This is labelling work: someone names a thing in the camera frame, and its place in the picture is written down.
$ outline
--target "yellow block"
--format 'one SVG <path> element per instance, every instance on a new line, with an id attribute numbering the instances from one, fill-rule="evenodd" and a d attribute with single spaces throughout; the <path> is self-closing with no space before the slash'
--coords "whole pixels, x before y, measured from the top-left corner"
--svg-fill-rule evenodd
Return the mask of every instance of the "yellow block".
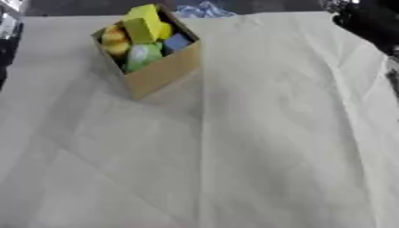
<path id="1" fill-rule="evenodd" d="M 166 22 L 161 22 L 161 23 L 162 27 L 159 33 L 159 38 L 163 40 L 169 39 L 173 35 L 172 26 Z"/>
<path id="2" fill-rule="evenodd" d="M 133 43 L 152 43 L 159 38 L 162 24 L 154 4 L 132 8 L 122 21 Z"/>

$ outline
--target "blue toy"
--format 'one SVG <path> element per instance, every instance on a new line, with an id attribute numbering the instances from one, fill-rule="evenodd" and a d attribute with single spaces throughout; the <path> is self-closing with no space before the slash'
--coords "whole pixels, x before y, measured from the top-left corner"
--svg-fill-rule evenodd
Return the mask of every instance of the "blue toy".
<path id="1" fill-rule="evenodd" d="M 176 33 L 172 37 L 164 41 L 165 53 L 171 54 L 177 52 L 184 49 L 184 47 L 190 45 L 190 43 L 191 41 L 183 34 Z"/>

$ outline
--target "cardboard box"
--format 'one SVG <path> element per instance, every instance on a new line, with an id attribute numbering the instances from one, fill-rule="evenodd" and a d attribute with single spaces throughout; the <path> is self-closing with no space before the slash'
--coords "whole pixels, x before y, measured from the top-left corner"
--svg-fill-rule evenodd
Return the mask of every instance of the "cardboard box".
<path id="1" fill-rule="evenodd" d="M 169 54 L 135 72 L 125 74 L 113 58 L 102 48 L 100 40 L 104 28 L 92 34 L 92 38 L 106 64 L 117 77 L 123 80 L 134 99 L 141 99 L 200 66 L 200 39 L 182 24 L 166 6 L 157 4 L 157 8 L 159 17 L 163 21 L 172 24 L 175 31 L 186 35 L 192 43 L 183 50 Z"/>

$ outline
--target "white object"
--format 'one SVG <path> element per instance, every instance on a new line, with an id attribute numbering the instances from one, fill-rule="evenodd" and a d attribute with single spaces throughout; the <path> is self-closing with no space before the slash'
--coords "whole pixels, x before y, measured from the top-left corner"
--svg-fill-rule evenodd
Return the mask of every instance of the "white object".
<path id="1" fill-rule="evenodd" d="M 26 19 L 0 227 L 396 227 L 399 113 L 372 45 L 321 12 L 186 20 L 204 94 L 194 74 L 131 102 L 87 35 L 117 19 Z"/>

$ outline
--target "wrinkled sheet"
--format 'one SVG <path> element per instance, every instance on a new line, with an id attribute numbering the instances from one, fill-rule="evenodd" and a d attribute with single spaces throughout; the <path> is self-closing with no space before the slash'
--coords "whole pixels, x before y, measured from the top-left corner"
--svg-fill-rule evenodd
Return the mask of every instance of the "wrinkled sheet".
<path id="1" fill-rule="evenodd" d="M 27 18 L 0 95 L 0 227 L 397 225 L 396 100 L 322 12 L 186 20 L 203 69 L 132 102 L 89 34 Z"/>

